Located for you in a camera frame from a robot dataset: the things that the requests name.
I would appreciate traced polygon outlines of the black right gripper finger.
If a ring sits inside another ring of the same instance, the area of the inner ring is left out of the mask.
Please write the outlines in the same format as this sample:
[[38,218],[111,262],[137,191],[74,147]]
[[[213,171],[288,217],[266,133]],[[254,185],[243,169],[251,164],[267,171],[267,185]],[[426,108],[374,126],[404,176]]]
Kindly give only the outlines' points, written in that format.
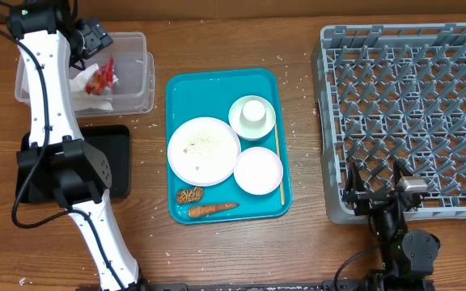
[[345,191],[347,193],[353,193],[353,192],[365,192],[365,184],[364,181],[362,180],[359,170],[357,168],[357,165],[355,162],[351,162],[349,164],[349,170],[348,170],[348,175],[347,175],[347,182],[345,186]]
[[401,160],[395,160],[393,162],[393,177],[394,178],[402,178],[405,176],[411,176],[412,172],[409,171],[405,164]]

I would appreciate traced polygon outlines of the red silver snack wrapper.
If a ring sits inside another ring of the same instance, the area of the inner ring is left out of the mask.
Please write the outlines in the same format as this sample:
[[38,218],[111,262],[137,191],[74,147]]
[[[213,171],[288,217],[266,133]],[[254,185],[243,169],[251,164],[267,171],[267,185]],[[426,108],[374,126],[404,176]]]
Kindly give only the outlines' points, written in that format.
[[114,58],[110,57],[88,79],[84,90],[89,95],[108,95],[114,88]]

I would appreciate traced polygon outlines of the white napkin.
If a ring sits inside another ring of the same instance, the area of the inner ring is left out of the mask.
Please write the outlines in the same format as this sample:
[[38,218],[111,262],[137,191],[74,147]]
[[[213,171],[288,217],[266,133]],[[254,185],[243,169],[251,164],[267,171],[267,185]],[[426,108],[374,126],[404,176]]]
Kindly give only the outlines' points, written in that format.
[[114,72],[114,60],[108,59],[103,65],[93,64],[70,80],[71,96],[75,111],[97,109],[113,110],[108,95],[114,92],[118,77]]

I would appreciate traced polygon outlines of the pink white bowl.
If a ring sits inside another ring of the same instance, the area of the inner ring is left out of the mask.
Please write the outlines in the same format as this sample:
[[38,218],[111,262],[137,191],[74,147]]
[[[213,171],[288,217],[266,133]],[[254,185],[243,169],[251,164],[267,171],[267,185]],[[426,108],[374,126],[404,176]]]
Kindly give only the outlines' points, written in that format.
[[280,184],[277,155],[264,147],[252,147],[236,159],[233,175],[245,192],[261,196],[274,191]]

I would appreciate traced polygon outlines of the wooden chopstick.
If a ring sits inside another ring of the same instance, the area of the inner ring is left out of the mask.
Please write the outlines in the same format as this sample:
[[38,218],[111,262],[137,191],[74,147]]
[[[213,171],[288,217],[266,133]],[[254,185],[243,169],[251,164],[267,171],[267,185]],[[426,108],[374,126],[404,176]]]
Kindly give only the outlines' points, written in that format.
[[284,189],[283,189],[283,173],[284,173],[284,169],[283,169],[283,165],[282,165],[282,160],[281,160],[281,151],[280,151],[280,142],[279,142],[279,136],[278,136],[278,129],[277,129],[277,123],[275,122],[274,124],[274,137],[275,137],[275,146],[276,146],[276,155],[277,155],[277,161],[278,161],[278,170],[279,170],[279,174],[280,174],[280,178],[279,178],[279,186],[278,186],[278,189],[279,189],[279,192],[280,192],[280,201],[281,201],[281,205],[284,206],[285,205],[285,193],[284,193]]

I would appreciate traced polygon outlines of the white cup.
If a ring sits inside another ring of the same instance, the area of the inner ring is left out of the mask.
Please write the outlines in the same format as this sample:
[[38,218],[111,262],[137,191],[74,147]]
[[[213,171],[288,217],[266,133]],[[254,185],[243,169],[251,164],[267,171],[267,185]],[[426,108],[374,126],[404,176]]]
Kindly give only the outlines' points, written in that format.
[[242,107],[240,118],[248,127],[261,127],[266,120],[265,105],[259,100],[249,100]]

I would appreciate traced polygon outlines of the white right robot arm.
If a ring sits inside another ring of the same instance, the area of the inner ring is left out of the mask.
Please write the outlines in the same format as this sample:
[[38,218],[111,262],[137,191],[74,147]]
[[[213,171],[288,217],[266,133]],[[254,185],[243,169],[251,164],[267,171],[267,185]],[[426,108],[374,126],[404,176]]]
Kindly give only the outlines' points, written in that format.
[[351,290],[433,290],[434,283],[426,278],[434,272],[434,261],[441,243],[424,230],[409,230],[405,213],[415,209],[427,193],[428,184],[413,175],[405,166],[393,163],[394,187],[370,193],[354,162],[349,165],[343,201],[354,204],[354,214],[364,216],[376,235],[375,246],[347,259],[333,278],[333,287],[342,289],[341,272],[356,259],[378,250],[383,268],[371,270]]

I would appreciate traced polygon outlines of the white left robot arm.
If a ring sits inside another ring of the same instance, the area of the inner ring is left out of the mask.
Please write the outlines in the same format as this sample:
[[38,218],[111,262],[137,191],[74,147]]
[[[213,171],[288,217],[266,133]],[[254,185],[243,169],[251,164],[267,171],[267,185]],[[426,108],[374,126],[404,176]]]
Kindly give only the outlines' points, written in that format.
[[24,1],[9,9],[6,26],[19,46],[32,114],[28,148],[18,152],[25,174],[19,204],[55,200],[61,215],[77,225],[91,253],[102,290],[145,290],[147,284],[131,255],[111,206],[112,168],[104,152],[84,139],[73,108],[69,69],[112,44],[96,19],[77,19],[69,1]]

